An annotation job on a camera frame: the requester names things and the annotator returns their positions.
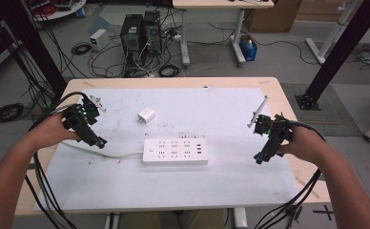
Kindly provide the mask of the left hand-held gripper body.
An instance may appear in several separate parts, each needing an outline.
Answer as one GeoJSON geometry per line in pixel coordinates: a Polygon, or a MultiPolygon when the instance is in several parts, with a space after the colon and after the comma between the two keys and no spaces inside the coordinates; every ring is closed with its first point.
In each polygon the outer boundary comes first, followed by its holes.
{"type": "Polygon", "coordinates": [[[63,126],[65,129],[78,131],[97,122],[100,112],[107,109],[102,105],[101,98],[93,95],[84,96],[81,103],[69,105],[63,112],[63,126]]]}

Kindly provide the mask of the white charger adapter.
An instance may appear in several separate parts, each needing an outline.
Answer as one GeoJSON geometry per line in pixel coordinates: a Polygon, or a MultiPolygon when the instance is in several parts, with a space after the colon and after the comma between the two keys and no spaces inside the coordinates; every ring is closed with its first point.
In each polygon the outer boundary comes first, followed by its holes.
{"type": "Polygon", "coordinates": [[[137,120],[143,123],[149,123],[155,118],[155,111],[151,108],[145,108],[137,114],[137,120]]]}

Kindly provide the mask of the white power strip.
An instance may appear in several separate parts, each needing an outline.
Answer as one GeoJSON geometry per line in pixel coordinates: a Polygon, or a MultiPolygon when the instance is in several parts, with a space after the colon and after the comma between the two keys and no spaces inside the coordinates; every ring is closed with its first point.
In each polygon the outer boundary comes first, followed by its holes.
{"type": "Polygon", "coordinates": [[[207,164],[205,138],[149,138],[144,142],[143,162],[147,165],[207,164]]]}

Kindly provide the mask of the person's left hand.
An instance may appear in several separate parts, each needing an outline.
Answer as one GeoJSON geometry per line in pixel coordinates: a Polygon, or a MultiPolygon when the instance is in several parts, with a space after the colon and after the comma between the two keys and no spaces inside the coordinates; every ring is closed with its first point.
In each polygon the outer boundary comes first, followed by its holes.
{"type": "Polygon", "coordinates": [[[29,146],[37,151],[63,140],[78,140],[79,136],[75,132],[64,128],[62,118],[62,114],[53,114],[29,131],[27,134],[29,146]]]}

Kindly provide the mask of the person's right hand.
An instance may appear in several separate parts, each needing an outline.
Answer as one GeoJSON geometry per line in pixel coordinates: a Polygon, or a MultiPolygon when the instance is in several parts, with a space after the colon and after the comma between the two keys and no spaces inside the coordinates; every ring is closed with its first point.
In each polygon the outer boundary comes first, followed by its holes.
{"type": "Polygon", "coordinates": [[[326,142],[317,133],[304,127],[293,126],[292,132],[292,140],[281,145],[278,151],[319,165],[320,156],[327,147],[326,142]]]}

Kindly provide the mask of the white table leg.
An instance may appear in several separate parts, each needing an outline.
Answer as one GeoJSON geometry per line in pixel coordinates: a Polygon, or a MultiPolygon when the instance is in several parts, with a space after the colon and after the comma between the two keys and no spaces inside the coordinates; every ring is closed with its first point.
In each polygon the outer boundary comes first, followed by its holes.
{"type": "Polygon", "coordinates": [[[118,229],[119,220],[120,220],[119,213],[108,213],[106,216],[104,229],[118,229]]]}
{"type": "Polygon", "coordinates": [[[234,228],[248,229],[248,222],[245,209],[243,207],[234,208],[233,214],[234,214],[234,228]]]}

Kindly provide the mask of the white power supply box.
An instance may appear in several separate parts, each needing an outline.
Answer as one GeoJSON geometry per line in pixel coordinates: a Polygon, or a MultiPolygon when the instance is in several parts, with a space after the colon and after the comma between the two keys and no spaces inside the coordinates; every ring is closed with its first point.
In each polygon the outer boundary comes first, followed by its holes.
{"type": "Polygon", "coordinates": [[[99,29],[90,37],[92,48],[95,51],[103,50],[108,44],[109,39],[107,35],[107,31],[104,29],[99,29]]]}

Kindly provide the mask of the blue storage box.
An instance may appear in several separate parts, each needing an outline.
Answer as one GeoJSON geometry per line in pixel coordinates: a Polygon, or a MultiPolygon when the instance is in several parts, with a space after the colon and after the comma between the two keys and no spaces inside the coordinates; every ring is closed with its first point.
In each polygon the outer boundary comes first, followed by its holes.
{"type": "Polygon", "coordinates": [[[251,35],[242,35],[239,47],[246,61],[254,61],[257,55],[257,44],[251,35]]]}

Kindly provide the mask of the white table mat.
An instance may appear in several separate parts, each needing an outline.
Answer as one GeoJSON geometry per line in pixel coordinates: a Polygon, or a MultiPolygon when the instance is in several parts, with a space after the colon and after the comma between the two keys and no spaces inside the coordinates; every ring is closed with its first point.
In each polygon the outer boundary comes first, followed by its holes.
{"type": "Polygon", "coordinates": [[[103,149],[60,144],[46,176],[64,211],[141,211],[280,204],[297,192],[289,164],[257,164],[267,138],[247,127],[265,95],[259,88],[88,89],[107,109],[93,130],[103,149]],[[145,108],[155,111],[139,122],[145,108]],[[205,138],[207,164],[147,165],[149,138],[205,138]]]}

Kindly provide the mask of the black computer tower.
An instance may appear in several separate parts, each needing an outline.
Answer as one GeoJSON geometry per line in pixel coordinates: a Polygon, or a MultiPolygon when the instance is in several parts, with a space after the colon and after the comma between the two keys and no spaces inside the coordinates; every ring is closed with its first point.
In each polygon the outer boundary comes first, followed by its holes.
{"type": "Polygon", "coordinates": [[[147,10],[143,18],[146,37],[148,39],[148,54],[158,55],[161,53],[161,37],[160,37],[160,11],[147,10]]]}
{"type": "Polygon", "coordinates": [[[141,14],[127,14],[120,32],[125,53],[140,55],[143,45],[141,14]]]}

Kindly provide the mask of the wooden table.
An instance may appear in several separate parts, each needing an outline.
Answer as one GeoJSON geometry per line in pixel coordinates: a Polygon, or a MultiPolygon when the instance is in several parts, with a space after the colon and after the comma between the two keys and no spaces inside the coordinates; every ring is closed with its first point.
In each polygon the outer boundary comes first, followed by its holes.
{"type": "MultiPolygon", "coordinates": [[[[270,76],[259,77],[174,77],[174,78],[90,78],[90,79],[73,79],[66,89],[62,91],[62,96],[72,92],[81,92],[87,89],[161,89],[169,88],[181,90],[184,88],[260,88],[264,94],[269,95],[267,103],[270,115],[283,113],[289,119],[297,119],[292,102],[286,96],[285,91],[281,87],[279,81],[270,76]]],[[[47,169],[53,157],[56,146],[51,146],[41,150],[44,153],[40,158],[42,166],[47,169]]],[[[296,186],[303,185],[302,180],[309,178],[310,173],[315,171],[315,166],[312,164],[304,164],[293,156],[285,156],[292,169],[292,174],[295,176],[296,186]]],[[[314,190],[305,203],[321,203],[330,202],[325,181],[320,181],[316,184],[314,190]]],[[[35,200],[31,195],[28,184],[24,182],[20,193],[17,208],[15,211],[16,217],[27,216],[43,216],[40,211],[34,212],[33,206],[35,200]]]]}

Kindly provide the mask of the round white table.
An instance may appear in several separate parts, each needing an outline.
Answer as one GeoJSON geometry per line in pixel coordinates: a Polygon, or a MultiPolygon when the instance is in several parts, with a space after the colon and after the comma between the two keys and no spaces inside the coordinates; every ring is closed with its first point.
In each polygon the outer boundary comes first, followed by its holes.
{"type": "Polygon", "coordinates": [[[87,0],[23,0],[35,21],[48,21],[77,13],[87,0]]]}

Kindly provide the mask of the white metal stand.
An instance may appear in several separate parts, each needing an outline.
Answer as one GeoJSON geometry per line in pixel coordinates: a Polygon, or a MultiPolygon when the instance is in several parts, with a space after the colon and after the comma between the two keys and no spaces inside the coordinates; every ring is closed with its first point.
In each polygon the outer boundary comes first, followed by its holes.
{"type": "Polygon", "coordinates": [[[361,2],[362,0],[340,0],[335,6],[335,10],[339,16],[320,47],[316,45],[316,42],[312,38],[307,37],[305,39],[305,44],[316,59],[314,64],[322,65],[325,62],[325,54],[327,54],[333,44],[337,43],[349,24],[348,19],[353,17],[354,11],[359,8],[359,3],[361,2]]]}

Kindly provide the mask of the cardboard box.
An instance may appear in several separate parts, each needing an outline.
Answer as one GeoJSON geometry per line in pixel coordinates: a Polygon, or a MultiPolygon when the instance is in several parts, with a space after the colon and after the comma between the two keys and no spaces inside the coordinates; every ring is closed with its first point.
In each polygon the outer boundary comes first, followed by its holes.
{"type": "Polygon", "coordinates": [[[247,10],[244,24],[249,32],[289,32],[302,0],[272,0],[270,9],[247,10]]]}

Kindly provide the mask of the black metal post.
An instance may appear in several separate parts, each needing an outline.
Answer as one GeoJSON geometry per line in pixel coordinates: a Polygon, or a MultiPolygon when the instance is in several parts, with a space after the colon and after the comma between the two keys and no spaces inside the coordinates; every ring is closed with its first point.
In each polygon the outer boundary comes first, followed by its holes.
{"type": "Polygon", "coordinates": [[[306,91],[297,95],[302,110],[312,110],[344,61],[370,28],[370,0],[363,0],[336,44],[325,54],[325,62],[306,91]]]}
{"type": "Polygon", "coordinates": [[[67,82],[52,60],[39,32],[33,26],[22,0],[0,0],[0,22],[2,20],[25,45],[36,65],[50,83],[55,97],[60,98],[67,87],[67,82]]]}

